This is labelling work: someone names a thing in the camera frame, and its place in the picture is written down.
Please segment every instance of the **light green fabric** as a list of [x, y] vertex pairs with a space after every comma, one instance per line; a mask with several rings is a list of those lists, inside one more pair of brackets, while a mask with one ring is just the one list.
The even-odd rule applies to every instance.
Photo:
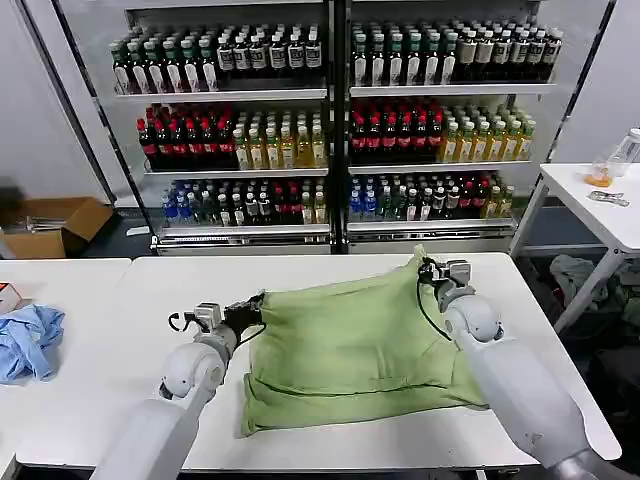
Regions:
[[[265, 295], [251, 341], [242, 432], [372, 420], [456, 405], [484, 406], [464, 354], [422, 316], [422, 247], [385, 275]], [[444, 329], [433, 290], [427, 314]]]

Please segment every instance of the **blue cloth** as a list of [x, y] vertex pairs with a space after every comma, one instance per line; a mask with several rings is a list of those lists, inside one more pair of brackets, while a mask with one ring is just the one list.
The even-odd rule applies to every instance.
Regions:
[[40, 305], [0, 315], [0, 383], [31, 373], [46, 380], [54, 373], [44, 349], [62, 340], [63, 318], [59, 310]]

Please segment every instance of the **black cable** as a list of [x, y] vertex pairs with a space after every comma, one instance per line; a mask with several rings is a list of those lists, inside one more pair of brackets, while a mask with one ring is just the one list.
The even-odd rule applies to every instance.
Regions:
[[429, 315], [427, 315], [427, 312], [424, 311], [424, 307], [422, 306], [422, 297], [420, 296], [420, 280], [418, 280], [416, 282], [416, 298], [418, 299], [418, 307], [420, 307], [420, 311], [422, 312], [422, 315], [424, 315], [424, 318], [427, 319], [427, 321], [431, 324], [431, 326], [440, 334], [442, 335], [444, 338], [446, 338], [448, 341], [451, 341], [451, 338], [449, 338], [449, 335], [447, 335], [446, 333], [444, 333], [440, 328], [438, 328], [438, 326], [433, 323], [433, 320], [431, 320], [429, 318]]

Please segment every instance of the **white side table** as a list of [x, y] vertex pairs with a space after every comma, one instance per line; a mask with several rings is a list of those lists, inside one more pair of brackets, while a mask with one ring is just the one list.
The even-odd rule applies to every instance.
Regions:
[[[556, 332], [569, 327], [580, 317], [591, 303], [594, 288], [606, 281], [625, 259], [640, 255], [640, 164], [631, 165], [627, 174], [615, 178], [609, 188], [596, 188], [585, 183], [584, 176], [589, 167], [588, 164], [576, 163], [541, 165], [541, 179], [509, 247], [511, 257], [515, 258], [549, 190], [607, 247], [605, 256], [560, 315], [554, 326]], [[622, 192], [624, 199], [631, 204], [620, 207], [590, 200], [587, 196], [593, 190]]]

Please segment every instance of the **display fridge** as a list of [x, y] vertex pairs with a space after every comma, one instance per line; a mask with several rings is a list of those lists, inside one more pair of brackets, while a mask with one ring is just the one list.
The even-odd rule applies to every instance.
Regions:
[[[50, 41], [41, 2], [16, 1]], [[151, 248], [224, 255], [506, 250], [615, 2], [593, 3], [47, 8]]]

